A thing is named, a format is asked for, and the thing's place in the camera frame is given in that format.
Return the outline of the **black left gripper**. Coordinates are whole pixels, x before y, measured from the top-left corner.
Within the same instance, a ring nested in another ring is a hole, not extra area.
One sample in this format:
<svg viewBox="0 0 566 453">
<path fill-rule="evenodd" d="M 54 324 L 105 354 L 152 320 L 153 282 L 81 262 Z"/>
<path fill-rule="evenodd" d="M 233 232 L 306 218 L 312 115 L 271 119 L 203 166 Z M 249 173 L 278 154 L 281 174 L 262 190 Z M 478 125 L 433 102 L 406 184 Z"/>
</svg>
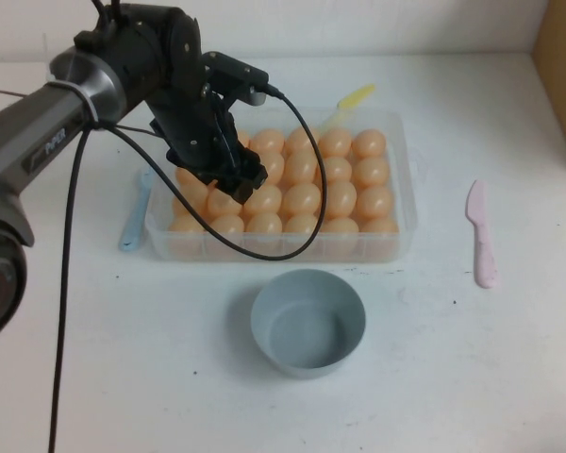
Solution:
<svg viewBox="0 0 566 453">
<path fill-rule="evenodd" d="M 148 98 L 151 127 L 170 146 L 169 162 L 244 205 L 268 178 L 257 153 L 241 143 L 233 115 L 213 91 L 190 98 L 167 88 Z"/>
</svg>

